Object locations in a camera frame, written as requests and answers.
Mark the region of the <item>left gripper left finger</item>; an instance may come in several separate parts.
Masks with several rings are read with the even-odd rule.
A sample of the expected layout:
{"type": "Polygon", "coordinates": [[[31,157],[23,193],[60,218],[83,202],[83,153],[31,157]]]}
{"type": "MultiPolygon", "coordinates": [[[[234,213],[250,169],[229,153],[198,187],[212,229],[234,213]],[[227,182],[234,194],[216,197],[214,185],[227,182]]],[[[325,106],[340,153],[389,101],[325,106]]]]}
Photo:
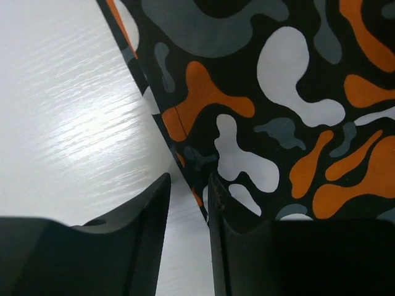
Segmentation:
{"type": "Polygon", "coordinates": [[[2,295],[154,295],[170,203],[164,173],[81,226],[1,218],[2,295]]]}

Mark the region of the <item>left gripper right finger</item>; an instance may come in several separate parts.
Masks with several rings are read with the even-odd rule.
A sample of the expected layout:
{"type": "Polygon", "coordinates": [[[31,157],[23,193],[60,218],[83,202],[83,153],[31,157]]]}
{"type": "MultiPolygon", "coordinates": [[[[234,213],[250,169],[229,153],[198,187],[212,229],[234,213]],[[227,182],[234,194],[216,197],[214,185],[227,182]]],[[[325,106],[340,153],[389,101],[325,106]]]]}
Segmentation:
{"type": "Polygon", "coordinates": [[[394,225],[376,219],[263,220],[208,184],[216,295],[393,295],[394,225]]]}

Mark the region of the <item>orange camouflage shorts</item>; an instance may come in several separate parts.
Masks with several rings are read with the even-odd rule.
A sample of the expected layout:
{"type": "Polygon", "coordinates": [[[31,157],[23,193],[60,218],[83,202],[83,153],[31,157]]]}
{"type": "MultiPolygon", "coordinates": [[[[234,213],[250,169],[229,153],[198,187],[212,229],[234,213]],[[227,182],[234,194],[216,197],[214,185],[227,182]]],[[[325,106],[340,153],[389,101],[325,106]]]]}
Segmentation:
{"type": "Polygon", "coordinates": [[[204,219],[394,221],[393,1],[99,1],[204,219]]]}

